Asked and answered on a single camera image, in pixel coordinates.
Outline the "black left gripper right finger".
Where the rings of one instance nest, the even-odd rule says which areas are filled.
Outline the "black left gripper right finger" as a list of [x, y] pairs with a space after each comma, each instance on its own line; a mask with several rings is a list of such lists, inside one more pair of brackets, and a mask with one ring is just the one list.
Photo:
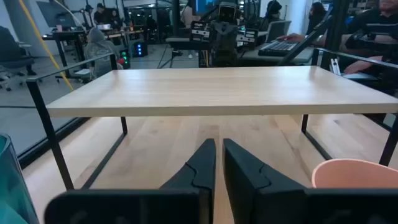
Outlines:
[[235, 224], [304, 224], [305, 187], [231, 139], [223, 140], [224, 179]]

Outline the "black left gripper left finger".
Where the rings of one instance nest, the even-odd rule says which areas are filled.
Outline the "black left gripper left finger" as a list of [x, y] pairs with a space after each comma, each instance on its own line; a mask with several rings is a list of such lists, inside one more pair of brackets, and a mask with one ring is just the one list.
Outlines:
[[203, 224], [213, 224], [216, 180], [216, 144], [206, 139], [181, 169], [166, 181], [161, 189], [196, 189], [203, 196], [200, 208]]

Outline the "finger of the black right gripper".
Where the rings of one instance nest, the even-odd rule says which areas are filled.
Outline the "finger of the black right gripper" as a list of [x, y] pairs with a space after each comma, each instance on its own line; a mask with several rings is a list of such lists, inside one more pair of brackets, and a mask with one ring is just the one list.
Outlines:
[[215, 52], [222, 49], [224, 24], [220, 22], [213, 23], [213, 48]]
[[238, 27], [234, 24], [225, 24], [224, 28], [224, 49], [232, 52], [235, 50], [237, 44]]

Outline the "tall peach plastic cup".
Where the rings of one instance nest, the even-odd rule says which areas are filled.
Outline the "tall peach plastic cup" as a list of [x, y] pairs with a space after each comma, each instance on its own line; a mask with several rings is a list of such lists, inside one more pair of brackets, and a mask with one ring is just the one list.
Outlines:
[[313, 170], [315, 188], [398, 189], [398, 170], [359, 159], [332, 159]]

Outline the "teal faceted glass tumbler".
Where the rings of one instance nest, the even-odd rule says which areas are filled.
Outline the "teal faceted glass tumbler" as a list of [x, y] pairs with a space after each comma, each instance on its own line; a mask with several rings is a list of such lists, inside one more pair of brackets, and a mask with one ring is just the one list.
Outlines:
[[0, 134], [0, 224], [40, 224], [16, 152], [6, 134]]

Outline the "black computer keyboard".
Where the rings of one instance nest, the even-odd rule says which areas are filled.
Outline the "black computer keyboard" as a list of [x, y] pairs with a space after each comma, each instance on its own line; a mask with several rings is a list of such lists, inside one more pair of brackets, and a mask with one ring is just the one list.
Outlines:
[[260, 48], [258, 56], [285, 57], [296, 45], [296, 42], [275, 40]]

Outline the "person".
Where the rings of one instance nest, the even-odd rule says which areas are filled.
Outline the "person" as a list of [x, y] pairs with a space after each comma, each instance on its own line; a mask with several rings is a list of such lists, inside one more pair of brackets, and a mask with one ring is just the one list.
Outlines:
[[[370, 9], [368, 11], [362, 12], [357, 15], [343, 30], [343, 33], [339, 36], [340, 38], [340, 52], [353, 54], [353, 55], [372, 55], [368, 59], [371, 60], [379, 60], [381, 61], [382, 55], [375, 55], [369, 49], [349, 49], [346, 46], [346, 41], [354, 34], [359, 31], [360, 28], [363, 28], [365, 24], [398, 24], [398, 0], [379, 0], [379, 6], [376, 9]], [[283, 35], [277, 38], [277, 40], [287, 40], [290, 42], [301, 42], [303, 41], [307, 35], [300, 35], [296, 33], [291, 33], [289, 35]], [[398, 40], [388, 36], [388, 35], [377, 35], [375, 37], [376, 42], [379, 43], [393, 43], [398, 42]], [[312, 42], [312, 45], [318, 47], [324, 47], [326, 44], [326, 33], [324, 35], [319, 36]], [[372, 67], [372, 64], [364, 61], [356, 61], [351, 65], [347, 66], [344, 70], [344, 73], [352, 74], [357, 72], [364, 72], [368, 68]]]
[[[88, 33], [88, 43], [84, 48], [85, 59], [89, 60], [104, 54], [114, 53], [116, 60], [121, 58], [119, 49], [105, 38], [105, 35], [97, 27], [90, 29]], [[95, 78], [112, 70], [110, 57], [100, 58], [90, 64], [90, 69]]]
[[105, 7], [103, 6], [103, 4], [98, 3], [96, 8], [97, 8], [97, 10], [93, 16], [94, 23], [96, 25], [104, 24], [106, 22], [106, 17], [105, 17], [105, 13], [104, 13]]
[[326, 10], [322, 3], [315, 2], [310, 8], [308, 15], [308, 28], [306, 34], [313, 32], [314, 28], [323, 20]]
[[268, 22], [280, 20], [282, 5], [277, 0], [271, 0], [267, 5], [266, 19]]

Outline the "black computer blue lights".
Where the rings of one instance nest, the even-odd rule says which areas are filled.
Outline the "black computer blue lights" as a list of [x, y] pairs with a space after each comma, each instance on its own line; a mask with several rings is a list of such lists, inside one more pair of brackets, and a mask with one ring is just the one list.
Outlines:
[[133, 57], [145, 57], [148, 55], [148, 46], [145, 42], [135, 42], [132, 46]]

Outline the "dark monitor screen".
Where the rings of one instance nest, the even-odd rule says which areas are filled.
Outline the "dark monitor screen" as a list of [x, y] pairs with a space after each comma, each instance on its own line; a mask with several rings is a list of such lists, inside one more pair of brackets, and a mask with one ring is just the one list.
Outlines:
[[62, 27], [76, 26], [72, 15], [55, 1], [37, 1], [37, 5], [49, 27], [56, 28], [57, 25]]

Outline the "black office chair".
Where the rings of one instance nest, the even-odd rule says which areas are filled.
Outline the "black office chair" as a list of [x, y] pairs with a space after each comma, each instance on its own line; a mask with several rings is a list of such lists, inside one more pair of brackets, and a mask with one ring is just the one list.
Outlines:
[[8, 28], [0, 26], [0, 88], [11, 91], [14, 81], [22, 85], [19, 77], [36, 76], [33, 64], [30, 53], [15, 41]]

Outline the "wooden table with black frame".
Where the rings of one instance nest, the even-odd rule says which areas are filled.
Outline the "wooden table with black frame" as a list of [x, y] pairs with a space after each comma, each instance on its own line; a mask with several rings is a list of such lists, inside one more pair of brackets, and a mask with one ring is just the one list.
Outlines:
[[73, 182], [53, 117], [246, 116], [398, 113], [398, 99], [316, 65], [118, 70], [46, 104], [38, 78], [27, 86], [65, 188]]

